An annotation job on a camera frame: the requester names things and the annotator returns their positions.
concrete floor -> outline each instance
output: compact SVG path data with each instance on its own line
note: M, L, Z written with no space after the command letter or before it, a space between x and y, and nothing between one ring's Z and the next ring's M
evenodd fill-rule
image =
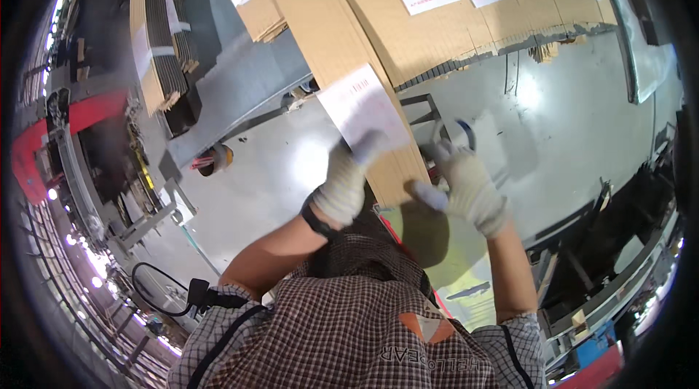
M629 104L621 53L610 33L585 45L563 45L551 64L537 64L520 51L399 97L431 93L456 143L465 137L454 118L472 125L477 152L510 198L520 235L531 245L537 232L594 199L600 177L621 187L649 157L655 133L674 124L682 93L674 72L655 99ZM416 128L416 137L424 137ZM158 163L166 147L162 131L145 115L141 130L151 163ZM158 227L160 235L147 236L137 257L183 283L192 277L214 283L215 271L298 212L323 181L327 153L339 137L314 99L229 140L232 166L209 178L183 169L179 183L198 208L187 224L189 234L214 269L170 221ZM162 176L151 168L154 183L162 186Z

checkered shirt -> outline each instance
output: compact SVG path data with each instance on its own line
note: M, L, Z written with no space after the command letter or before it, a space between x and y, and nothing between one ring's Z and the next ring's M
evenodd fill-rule
M469 334L458 321L446 323L430 302L424 271L371 221L372 234L355 222L281 281L273 306L240 325L199 387L543 387L535 315L504 324L515 358L502 326ZM206 313L170 370L170 388L186 388L223 333L258 305L238 286L215 289L248 303ZM422 331L401 322L405 315L421 321ZM432 335L426 327L435 324L441 331Z

logo on shirt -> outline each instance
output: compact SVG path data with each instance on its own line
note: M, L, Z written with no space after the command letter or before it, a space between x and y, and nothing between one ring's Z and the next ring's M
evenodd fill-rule
M441 318L425 318L414 313L403 313L398 315L398 320L426 343L440 343L455 331L449 321Z

factory floor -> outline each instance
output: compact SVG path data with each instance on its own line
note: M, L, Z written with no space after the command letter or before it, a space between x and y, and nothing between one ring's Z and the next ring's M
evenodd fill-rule
M478 155L510 199L529 247L537 233L594 200L600 178L619 188L651 156L656 134L675 124L682 98L676 72L670 69L654 96L630 104L616 34L606 33L589 36L586 44L561 45L550 64L536 63L527 51L515 52L421 83L398 97L430 93L455 143L466 137L454 120L470 123ZM408 119L420 111L406 109ZM154 165L166 148L162 130L145 114L140 125L154 183L162 187L165 181ZM418 142L431 130L429 124L416 125ZM234 154L229 168L207 178L181 169L179 185L197 215L184 228L165 221L144 238L143 247L135 247L136 256L183 283L192 277L215 283L246 245L298 213L324 180L328 151L339 138L318 100L311 99L228 140ZM402 234L399 212L386 213ZM492 318L489 286L475 295L459 294L488 281L485 243L467 225L450 226L447 257L428 273L450 314L473 328L469 321Z

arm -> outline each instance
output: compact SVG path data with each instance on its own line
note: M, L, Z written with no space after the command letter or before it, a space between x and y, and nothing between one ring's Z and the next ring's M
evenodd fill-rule
M320 221L339 230L359 214L364 202L364 173L379 154L383 136L372 131L355 145L353 152L343 142L330 152L326 181L313 193L310 202L310 209ZM298 215L235 256L219 285L240 286L259 301L326 243L327 239Z
M534 278L512 219L488 239L488 253L498 324L517 315L535 314L538 306Z
M310 208L330 227L342 228L342 224L325 215L315 203ZM262 295L326 243L324 236L310 229L301 215L297 215L235 256L219 279L219 286L235 284L260 301Z
M433 209L468 220L486 237L498 323L536 313L534 279L506 198L495 189L472 151L441 141L432 145L430 152L451 191L447 195L432 185L416 182L413 192Z

